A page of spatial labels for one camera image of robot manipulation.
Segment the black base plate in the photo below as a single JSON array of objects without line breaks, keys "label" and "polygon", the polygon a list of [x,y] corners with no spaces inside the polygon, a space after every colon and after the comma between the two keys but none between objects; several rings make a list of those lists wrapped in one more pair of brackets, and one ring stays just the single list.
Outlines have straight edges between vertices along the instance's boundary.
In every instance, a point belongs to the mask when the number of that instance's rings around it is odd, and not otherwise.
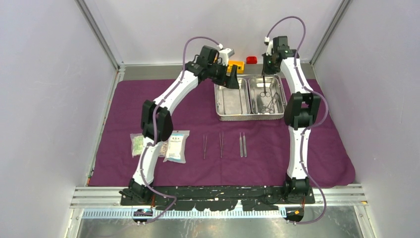
[{"label": "black base plate", "polygon": [[155,191],[141,186],[124,188],[122,206],[151,206],[157,210],[176,211],[270,211],[276,205],[314,204],[314,193],[287,193],[281,186],[156,186]]}]

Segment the green packet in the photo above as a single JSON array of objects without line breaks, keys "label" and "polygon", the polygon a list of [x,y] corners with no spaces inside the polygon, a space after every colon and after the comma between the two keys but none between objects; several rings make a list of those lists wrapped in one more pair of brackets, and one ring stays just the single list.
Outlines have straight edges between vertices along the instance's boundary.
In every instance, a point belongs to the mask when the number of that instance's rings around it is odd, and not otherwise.
[{"label": "green packet", "polygon": [[139,156],[143,152],[143,140],[144,137],[142,134],[130,134],[131,139],[131,155],[134,158],[135,156]]}]

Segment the steel tweezers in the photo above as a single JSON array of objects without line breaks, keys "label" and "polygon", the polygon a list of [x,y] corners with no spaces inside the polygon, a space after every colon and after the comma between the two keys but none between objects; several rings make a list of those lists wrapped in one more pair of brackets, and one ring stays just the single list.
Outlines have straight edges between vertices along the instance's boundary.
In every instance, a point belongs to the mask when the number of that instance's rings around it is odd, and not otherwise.
[{"label": "steel tweezers", "polygon": [[207,152],[207,140],[208,137],[206,134],[203,135],[203,159],[206,158],[206,152]]},{"label": "steel tweezers", "polygon": [[219,133],[219,148],[220,148],[220,158],[223,156],[223,140],[224,140],[224,132]]}]

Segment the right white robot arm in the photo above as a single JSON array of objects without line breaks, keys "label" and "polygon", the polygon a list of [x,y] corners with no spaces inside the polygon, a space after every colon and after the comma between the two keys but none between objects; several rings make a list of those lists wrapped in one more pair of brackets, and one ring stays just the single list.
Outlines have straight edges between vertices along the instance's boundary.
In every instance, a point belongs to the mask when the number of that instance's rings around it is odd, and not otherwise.
[{"label": "right white robot arm", "polygon": [[263,53],[262,73],[283,73],[290,89],[290,98],[284,111],[284,122],[290,135],[290,161],[282,195],[288,203],[296,203],[310,191],[307,169],[310,127],[317,119],[320,96],[313,93],[301,69],[298,51],[288,45],[286,36],[264,39],[267,50]]}]

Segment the white sterile pouch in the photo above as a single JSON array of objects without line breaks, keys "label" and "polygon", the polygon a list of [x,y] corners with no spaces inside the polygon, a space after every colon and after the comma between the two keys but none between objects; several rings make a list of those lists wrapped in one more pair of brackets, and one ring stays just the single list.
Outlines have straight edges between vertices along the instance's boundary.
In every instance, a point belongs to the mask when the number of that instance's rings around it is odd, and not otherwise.
[{"label": "white sterile pouch", "polygon": [[186,140],[190,135],[189,130],[175,130],[168,139],[168,145],[163,162],[185,164]]}]

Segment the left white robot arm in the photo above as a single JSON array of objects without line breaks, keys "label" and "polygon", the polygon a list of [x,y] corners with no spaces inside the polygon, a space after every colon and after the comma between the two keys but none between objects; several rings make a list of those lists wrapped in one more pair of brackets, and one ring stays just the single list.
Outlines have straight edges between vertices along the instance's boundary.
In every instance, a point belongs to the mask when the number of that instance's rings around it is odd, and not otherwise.
[{"label": "left white robot arm", "polygon": [[119,192],[121,205],[147,205],[151,201],[155,193],[151,185],[158,154],[173,132],[172,114],[193,89],[206,79],[228,89],[239,89],[237,67],[227,71],[229,58],[233,55],[234,50],[230,48],[203,46],[193,61],[183,65],[179,76],[160,96],[143,103],[143,152],[128,187]]}]

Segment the steel instrument tray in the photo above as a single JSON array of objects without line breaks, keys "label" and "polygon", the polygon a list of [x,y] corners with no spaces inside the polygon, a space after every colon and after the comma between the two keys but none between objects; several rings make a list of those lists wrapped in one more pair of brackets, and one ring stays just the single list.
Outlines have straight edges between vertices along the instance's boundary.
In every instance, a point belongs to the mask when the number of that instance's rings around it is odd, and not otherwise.
[{"label": "steel instrument tray", "polygon": [[286,97],[281,80],[276,75],[265,77],[267,91],[279,94],[279,110],[277,114],[261,113],[261,106],[267,99],[262,99],[263,91],[261,75],[245,75],[238,77],[239,89],[214,87],[216,114],[220,121],[276,120],[284,116]]}]

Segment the pink clear packet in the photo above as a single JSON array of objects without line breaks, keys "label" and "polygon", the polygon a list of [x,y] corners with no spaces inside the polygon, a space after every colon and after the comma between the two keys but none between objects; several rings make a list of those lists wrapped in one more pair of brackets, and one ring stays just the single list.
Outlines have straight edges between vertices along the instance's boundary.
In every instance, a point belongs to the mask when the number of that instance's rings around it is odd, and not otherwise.
[{"label": "pink clear packet", "polygon": [[168,142],[166,141],[162,144],[158,156],[161,158],[164,158],[166,156],[167,148],[168,148]]}]

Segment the purple cloth wrap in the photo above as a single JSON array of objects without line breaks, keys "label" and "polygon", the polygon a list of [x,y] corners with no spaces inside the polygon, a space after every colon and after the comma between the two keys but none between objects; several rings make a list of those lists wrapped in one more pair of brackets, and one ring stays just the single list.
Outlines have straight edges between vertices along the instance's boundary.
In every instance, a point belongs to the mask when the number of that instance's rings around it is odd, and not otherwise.
[{"label": "purple cloth wrap", "polygon": [[[141,132],[141,109],[172,84],[166,80],[118,83],[96,155],[91,186],[127,186],[139,159],[131,155],[130,134]],[[214,87],[201,83],[177,106],[174,129],[189,130],[185,164],[163,162],[155,169],[156,186],[282,185],[289,164],[290,137],[284,121],[220,121],[215,110]],[[224,132],[220,158],[219,133]],[[240,157],[239,133],[246,137],[247,157]],[[203,135],[207,152],[203,159]],[[331,118],[312,130],[308,171],[323,187],[348,185],[355,168]]]}]

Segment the steel surgical scissors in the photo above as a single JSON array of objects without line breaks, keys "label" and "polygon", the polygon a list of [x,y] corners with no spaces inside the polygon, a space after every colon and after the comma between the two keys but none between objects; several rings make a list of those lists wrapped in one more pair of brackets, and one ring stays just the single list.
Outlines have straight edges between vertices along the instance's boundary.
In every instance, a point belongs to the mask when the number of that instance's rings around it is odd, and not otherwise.
[{"label": "steel surgical scissors", "polygon": [[260,92],[260,96],[261,97],[270,97],[271,94],[270,94],[270,92],[267,91],[266,79],[265,79],[265,74],[264,73],[262,73],[262,84],[263,84],[263,87],[262,87],[262,92]]}]

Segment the orange yellow toy block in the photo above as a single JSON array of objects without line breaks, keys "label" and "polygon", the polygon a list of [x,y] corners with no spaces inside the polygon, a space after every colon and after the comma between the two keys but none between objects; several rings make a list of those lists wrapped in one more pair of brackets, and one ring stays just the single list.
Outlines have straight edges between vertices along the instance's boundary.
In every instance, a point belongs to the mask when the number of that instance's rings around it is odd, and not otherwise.
[{"label": "orange yellow toy block", "polygon": [[236,60],[230,60],[228,62],[227,72],[231,73],[234,65],[237,66],[237,71],[236,72],[238,74],[243,74],[244,73],[245,62],[244,61],[236,61]]}]

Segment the red block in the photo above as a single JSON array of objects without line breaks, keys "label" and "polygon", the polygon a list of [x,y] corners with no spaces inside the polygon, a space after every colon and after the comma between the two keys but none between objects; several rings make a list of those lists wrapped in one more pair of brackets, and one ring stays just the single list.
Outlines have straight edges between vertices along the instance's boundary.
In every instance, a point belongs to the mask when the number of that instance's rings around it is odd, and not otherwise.
[{"label": "red block", "polygon": [[246,64],[257,64],[258,59],[256,56],[248,56],[246,57]]}]

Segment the steel surgical forceps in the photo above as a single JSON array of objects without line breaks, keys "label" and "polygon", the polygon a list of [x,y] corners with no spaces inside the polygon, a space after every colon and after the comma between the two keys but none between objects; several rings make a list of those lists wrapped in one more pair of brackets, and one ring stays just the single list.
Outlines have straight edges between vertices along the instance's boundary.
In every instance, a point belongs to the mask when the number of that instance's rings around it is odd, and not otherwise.
[{"label": "steel surgical forceps", "polygon": [[270,94],[268,92],[262,92],[261,93],[262,99],[267,99],[267,102],[263,102],[263,105],[261,106],[261,113],[263,114],[277,114],[280,112],[279,110],[279,94],[274,93]]}]

